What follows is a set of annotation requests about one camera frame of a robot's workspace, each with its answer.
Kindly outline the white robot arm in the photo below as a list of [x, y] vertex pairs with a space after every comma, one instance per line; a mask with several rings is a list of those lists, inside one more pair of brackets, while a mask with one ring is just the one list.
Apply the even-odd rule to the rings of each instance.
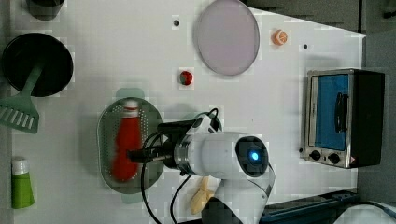
[[259, 224], [275, 183], [267, 147], [255, 135], [224, 132], [214, 115], [161, 123], [159, 146], [127, 152], [132, 162], [162, 162], [183, 175], [219, 180], [204, 206], [203, 224]]

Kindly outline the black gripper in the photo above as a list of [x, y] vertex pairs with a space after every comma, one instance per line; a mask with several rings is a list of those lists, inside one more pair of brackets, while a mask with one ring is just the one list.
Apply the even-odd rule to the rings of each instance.
[[151, 149], [129, 150], [127, 157], [131, 162], [150, 163], [161, 161], [166, 167], [176, 169], [175, 147], [177, 140], [168, 138], [163, 144]]

